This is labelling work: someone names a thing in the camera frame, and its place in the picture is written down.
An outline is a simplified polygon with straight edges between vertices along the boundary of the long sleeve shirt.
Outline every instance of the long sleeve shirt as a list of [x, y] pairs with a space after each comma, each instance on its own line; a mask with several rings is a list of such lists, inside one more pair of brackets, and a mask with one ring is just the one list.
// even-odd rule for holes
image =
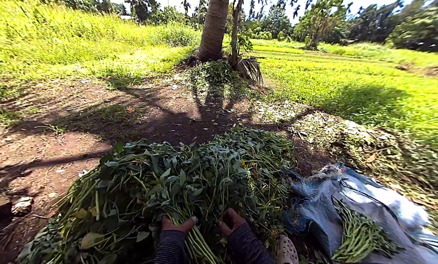
[[[154, 264], [185, 263], [185, 239], [181, 231], [167, 230], [160, 234]], [[234, 230], [227, 238], [232, 258], [244, 264], [275, 264], [263, 244], [251, 232], [248, 224]]]

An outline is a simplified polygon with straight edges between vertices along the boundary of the plastic tarp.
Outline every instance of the plastic tarp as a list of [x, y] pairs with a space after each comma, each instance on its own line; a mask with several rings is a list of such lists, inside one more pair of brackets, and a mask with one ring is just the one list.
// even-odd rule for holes
[[307, 178], [294, 171], [283, 172], [291, 177], [297, 197], [285, 212], [287, 230], [312, 233], [328, 256], [339, 248], [343, 231], [333, 196], [377, 222], [390, 239], [404, 248], [392, 258], [370, 253], [362, 262], [438, 264], [438, 237], [426, 229], [429, 215], [396, 191], [342, 165], [327, 165]]

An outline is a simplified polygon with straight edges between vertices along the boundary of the hand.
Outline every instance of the hand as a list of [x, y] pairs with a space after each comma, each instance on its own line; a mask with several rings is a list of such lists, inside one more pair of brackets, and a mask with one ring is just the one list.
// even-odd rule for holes
[[232, 229], [230, 229], [226, 223], [218, 221], [217, 224], [219, 225], [219, 230], [225, 236], [229, 236], [233, 231], [239, 228], [239, 226], [247, 223], [247, 221], [243, 217], [239, 216], [232, 208], [225, 210], [223, 219], [226, 221], [229, 220], [228, 222], [230, 222], [232, 225]]
[[188, 232], [190, 231], [190, 229], [194, 225], [196, 225], [196, 223], [198, 223], [198, 218], [192, 217], [192, 218], [186, 220], [182, 225], [176, 226], [176, 225], [171, 223], [168, 216], [163, 215], [163, 217], [162, 217], [162, 232], [166, 231], [166, 230], [178, 230], [178, 231], [183, 232], [183, 234], [188, 235]]

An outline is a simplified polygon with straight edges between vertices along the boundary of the dirt path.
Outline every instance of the dirt path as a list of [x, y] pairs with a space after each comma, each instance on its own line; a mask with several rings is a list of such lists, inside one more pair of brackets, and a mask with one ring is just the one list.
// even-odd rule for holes
[[[0, 219], [0, 263], [15, 260], [75, 177], [95, 166], [116, 141], [190, 144], [209, 141], [234, 124], [280, 129], [254, 122], [246, 98], [201, 103], [184, 82], [172, 78], [148, 79], [123, 90], [107, 90], [94, 79], [32, 85], [20, 97], [0, 102], [0, 110], [18, 114], [10, 127], [0, 126], [0, 195], [12, 201], [34, 198], [30, 213]], [[306, 151], [305, 144], [300, 147]], [[308, 171], [327, 161], [310, 152], [308, 157], [303, 162]]]

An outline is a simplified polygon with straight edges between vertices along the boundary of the dried palm frond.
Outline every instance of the dried palm frond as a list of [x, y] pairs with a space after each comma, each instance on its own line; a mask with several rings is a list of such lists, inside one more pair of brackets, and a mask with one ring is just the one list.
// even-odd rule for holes
[[243, 77], [251, 79], [256, 83], [263, 83], [263, 76], [261, 75], [260, 63], [255, 57], [241, 59], [239, 61], [238, 70]]

